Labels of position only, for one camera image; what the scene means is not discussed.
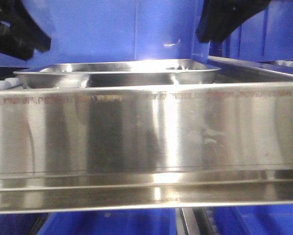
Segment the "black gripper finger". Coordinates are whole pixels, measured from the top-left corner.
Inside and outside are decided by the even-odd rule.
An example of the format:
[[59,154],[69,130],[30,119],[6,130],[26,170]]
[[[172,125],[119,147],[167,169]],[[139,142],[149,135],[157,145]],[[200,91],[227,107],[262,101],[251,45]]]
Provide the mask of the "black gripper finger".
[[50,50],[51,38],[37,25],[31,15],[27,12],[21,0],[13,3],[16,32],[31,46],[40,52]]
[[200,43],[221,43],[269,4],[269,0],[205,0],[196,36]]
[[0,53],[26,61],[33,57],[34,47],[15,5],[14,0],[0,0]]

